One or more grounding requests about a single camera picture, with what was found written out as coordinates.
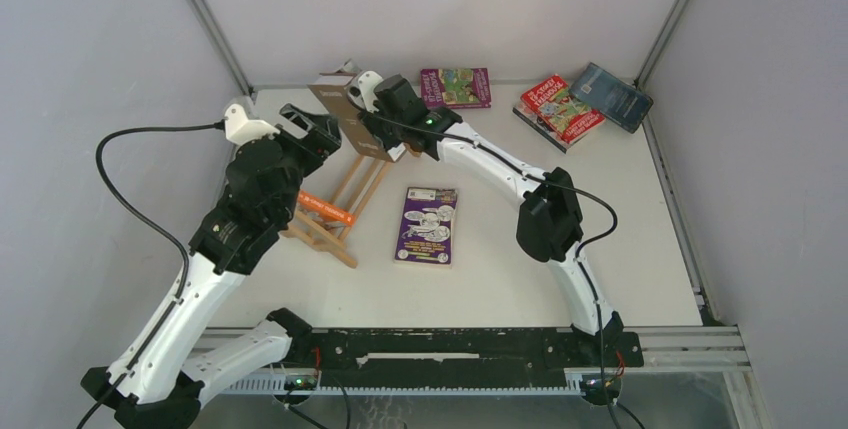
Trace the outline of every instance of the robotic arm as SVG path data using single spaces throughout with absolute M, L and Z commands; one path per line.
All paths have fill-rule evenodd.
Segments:
M 577 254 L 583 216 L 576 194 L 568 190 L 573 188 L 568 173 L 525 164 L 486 141 L 455 112 L 427 109 L 401 76 L 383 80 L 374 72 L 362 73 L 349 88 L 349 98 L 385 149 L 407 144 L 462 167 L 518 208 L 519 245 L 553 271 L 570 305 L 573 329 L 603 357 L 623 325 L 599 290 L 585 254 Z M 109 367 L 90 369 L 81 382 L 95 400 L 115 410 L 115 419 L 127 429 L 186 429 L 209 400 L 234 382 L 310 349 L 304 343 L 311 327 L 280 309 L 239 339 L 187 359 L 221 303 L 287 228 L 303 178 L 341 144 L 331 116 L 287 105 L 281 110 L 286 127 L 275 127 L 251 119 L 250 106 L 249 99 L 237 98 L 226 109 L 226 136 L 239 148 L 226 169 L 224 194 L 189 243 L 188 277 L 177 278 L 121 357 Z

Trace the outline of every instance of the book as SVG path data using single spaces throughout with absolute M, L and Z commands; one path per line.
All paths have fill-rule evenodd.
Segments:
M 342 66 L 340 70 L 345 70 L 346 67 L 351 67 L 356 70 L 355 66 L 349 66 L 348 63 Z M 312 91 L 312 94 L 321 102 L 327 112 L 336 116 L 339 120 L 339 128 L 342 130 L 347 140 L 353 145 L 356 152 L 373 157 L 374 159 L 382 159 L 384 161 L 397 161 L 403 150 L 386 151 L 383 144 L 371 135 L 371 132 L 359 120 L 360 110 L 347 97 L 348 86 L 357 76 L 353 72 L 334 72 L 322 74 L 312 84 L 307 84 L 306 87 Z
M 556 74 L 522 94 L 521 103 L 538 116 L 536 122 L 556 133 L 566 148 L 604 122 L 604 116 L 572 96 L 568 84 Z
M 456 189 L 408 188 L 395 262 L 450 267 L 456 201 Z
M 422 69 L 421 99 L 430 109 L 492 107 L 489 71 L 486 68 Z
M 524 121 L 525 124 L 532 127 L 534 131 L 538 132 L 560 151 L 566 152 L 568 150 L 568 144 L 559 137 L 559 134 L 545 124 L 544 119 L 539 117 L 539 115 L 535 112 L 531 111 L 524 101 L 518 101 L 518 103 L 512 107 L 512 113 Z
M 591 62 L 574 81 L 571 94 L 631 134 L 639 129 L 654 104 L 650 96 Z
M 297 203 L 300 204 L 300 206 L 305 209 L 308 214 L 314 213 L 325 223 L 333 227 L 353 226 L 353 223 L 356 222 L 356 216 L 353 214 L 340 207 L 334 206 L 319 197 L 315 197 L 302 189 L 297 194 Z

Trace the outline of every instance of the purple book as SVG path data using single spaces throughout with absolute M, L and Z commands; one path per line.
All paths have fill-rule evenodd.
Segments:
M 489 71 L 477 69 L 422 69 L 421 99 L 428 108 L 492 107 Z
M 456 189 L 407 189 L 395 262 L 450 267 L 455 214 Z

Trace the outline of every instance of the gray floor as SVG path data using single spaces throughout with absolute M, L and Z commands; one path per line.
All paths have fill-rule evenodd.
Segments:
M 628 375 L 621 401 L 646 427 L 736 429 L 721 374 Z M 579 398 L 352 397 L 352 429 L 422 428 L 611 428 L 604 407 Z M 341 397 L 315 397 L 299 406 L 329 429 L 345 421 Z M 623 428 L 636 424 L 617 410 Z M 271 396 L 219 396 L 193 429 L 307 429 Z

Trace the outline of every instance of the white table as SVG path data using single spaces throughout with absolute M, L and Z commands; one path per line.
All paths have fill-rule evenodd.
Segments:
M 620 225 L 587 247 L 596 277 L 629 326 L 698 326 L 691 283 L 644 133 L 607 122 L 563 154 L 511 112 L 526 85 L 495 85 L 491 109 L 459 111 L 481 135 L 525 162 L 560 166 L 576 187 L 609 202 Z M 278 120 L 290 102 L 326 112 L 308 89 L 260 91 L 257 111 Z M 304 183 L 329 197 L 355 153 L 347 141 Z M 226 301 L 210 326 L 252 327 L 288 307 L 315 327 L 568 326 L 563 295 L 549 269 L 515 242 L 517 211 L 472 175 L 426 156 L 406 155 L 383 180 L 347 243 L 350 269 L 296 239 L 282 239 Z M 410 185 L 459 190 L 450 269 L 397 265 L 392 255 Z M 606 210 L 581 198 L 588 236 L 608 228 Z

